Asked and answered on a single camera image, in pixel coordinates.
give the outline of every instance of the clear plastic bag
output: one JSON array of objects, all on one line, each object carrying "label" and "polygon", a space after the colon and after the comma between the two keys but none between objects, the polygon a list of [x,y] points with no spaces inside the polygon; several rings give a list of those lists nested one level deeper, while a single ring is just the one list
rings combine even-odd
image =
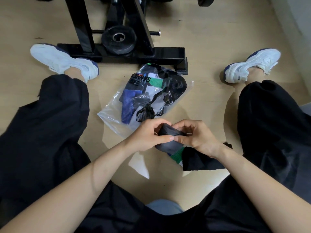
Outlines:
[{"label": "clear plastic bag", "polygon": [[167,113],[193,87],[193,80],[156,64],[145,64],[98,113],[123,138],[142,121]]}]

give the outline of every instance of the pant leg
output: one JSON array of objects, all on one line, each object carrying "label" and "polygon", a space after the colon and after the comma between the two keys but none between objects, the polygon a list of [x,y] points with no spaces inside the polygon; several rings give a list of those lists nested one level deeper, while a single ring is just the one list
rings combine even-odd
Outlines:
[{"label": "pant leg", "polygon": [[[243,89],[238,132],[248,160],[311,203],[310,117],[281,86],[265,80]],[[194,219],[211,232],[270,232],[232,176],[205,197]]]},{"label": "pant leg", "polygon": [[[88,115],[86,84],[67,75],[46,78],[39,100],[18,109],[0,136],[0,199],[5,222],[90,163],[77,143]],[[129,231],[139,218],[146,217],[144,208],[110,181],[77,232]]]},{"label": "pant leg", "polygon": [[90,160],[78,140],[89,115],[84,82],[53,75],[0,136],[0,199],[14,217]]}]

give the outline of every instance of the sneaker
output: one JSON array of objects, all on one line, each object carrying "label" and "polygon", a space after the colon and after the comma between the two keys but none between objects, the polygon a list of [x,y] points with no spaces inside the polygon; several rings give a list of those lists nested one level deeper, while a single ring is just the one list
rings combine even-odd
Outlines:
[{"label": "sneaker", "polygon": [[57,46],[46,43],[34,44],[30,48],[30,54],[58,74],[64,74],[65,70],[75,67],[81,70],[85,82],[99,75],[97,63],[85,58],[72,58],[67,52]]},{"label": "sneaker", "polygon": [[248,68],[257,66],[266,75],[277,65],[281,53],[277,49],[265,48],[251,54],[245,62],[233,63],[224,69],[224,80],[228,83],[243,83],[247,81]]}]

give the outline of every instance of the ankle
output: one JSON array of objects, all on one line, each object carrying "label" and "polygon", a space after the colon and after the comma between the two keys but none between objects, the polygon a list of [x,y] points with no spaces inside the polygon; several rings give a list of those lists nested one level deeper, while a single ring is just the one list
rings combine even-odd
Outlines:
[{"label": "ankle", "polygon": [[71,78],[77,78],[85,82],[84,77],[81,74],[81,70],[78,68],[70,67],[69,69],[65,70],[64,74],[68,75]]},{"label": "ankle", "polygon": [[249,75],[250,74],[258,74],[258,75],[264,75],[265,74],[265,72],[258,67],[248,68],[247,71],[249,72]]},{"label": "ankle", "polygon": [[264,71],[258,67],[251,67],[248,68],[247,71],[249,72],[247,76],[247,81],[245,82],[246,85],[253,83],[253,82],[262,82],[265,80]]}]

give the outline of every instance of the weight plate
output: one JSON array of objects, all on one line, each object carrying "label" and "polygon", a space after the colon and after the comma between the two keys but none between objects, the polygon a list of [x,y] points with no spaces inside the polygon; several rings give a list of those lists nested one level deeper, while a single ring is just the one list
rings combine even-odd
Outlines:
[{"label": "weight plate", "polygon": [[197,3],[199,4],[199,6],[210,6],[215,0],[197,0]]},{"label": "weight plate", "polygon": [[131,27],[118,25],[104,31],[101,42],[113,54],[121,55],[131,52],[136,45],[137,37]]}]

